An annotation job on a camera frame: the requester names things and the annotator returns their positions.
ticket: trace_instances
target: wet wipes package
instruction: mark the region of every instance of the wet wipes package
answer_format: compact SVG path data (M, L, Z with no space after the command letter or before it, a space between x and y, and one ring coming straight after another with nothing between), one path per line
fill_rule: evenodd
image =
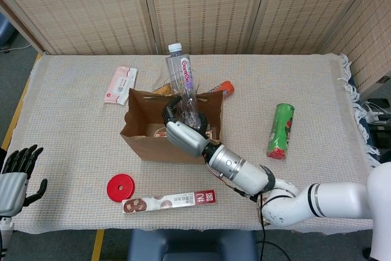
M104 96L104 102L125 105L128 101L129 89L134 88L136 83L136 76L136 68L117 67L109 89Z

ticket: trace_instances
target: can lid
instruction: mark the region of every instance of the can lid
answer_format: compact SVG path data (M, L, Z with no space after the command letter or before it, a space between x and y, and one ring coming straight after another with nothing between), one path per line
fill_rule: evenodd
M175 44L170 44L169 45L170 53L174 53L174 52L181 51L181 50L182 50L182 44L181 43L175 43Z
M134 193L134 181L127 174L117 174L108 182L107 193L114 202L129 199Z

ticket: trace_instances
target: woven screen panel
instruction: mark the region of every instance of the woven screen panel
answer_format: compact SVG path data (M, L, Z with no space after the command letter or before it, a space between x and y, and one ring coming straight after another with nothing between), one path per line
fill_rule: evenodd
M343 52L361 92L391 71L391 0L360 0L326 52Z
M151 54L140 0L16 0L50 54Z
M249 52L311 54L352 0L262 0Z
M241 53L254 0L153 0L163 52L181 42L191 54Z

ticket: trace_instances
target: textured tablecloth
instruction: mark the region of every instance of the textured tablecloth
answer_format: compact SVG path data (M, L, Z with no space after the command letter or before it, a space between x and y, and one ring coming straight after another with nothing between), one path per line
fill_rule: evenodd
M223 142L252 164L302 189L314 182L365 182L369 165L348 94L342 60L311 56L191 56L199 92L225 80L235 93L224 101ZM15 217L28 233L64 229L260 229L256 205L226 188L202 165L141 161L120 136L127 106L104 104L118 66L139 70L136 89L151 90L164 56L44 56L35 65L9 151L45 148L28 194L47 178L38 202ZM267 158L275 107L290 103L293 117L285 161ZM136 183L134 197L215 189L216 205L124 215L106 194L118 173ZM350 232L370 220L320 219L287 227L301 232Z

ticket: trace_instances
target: red lid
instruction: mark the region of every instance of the red lid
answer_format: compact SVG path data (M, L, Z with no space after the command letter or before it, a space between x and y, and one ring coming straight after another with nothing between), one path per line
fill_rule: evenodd
M114 202L129 199L134 193L134 181L127 174L117 174L108 182L108 196Z

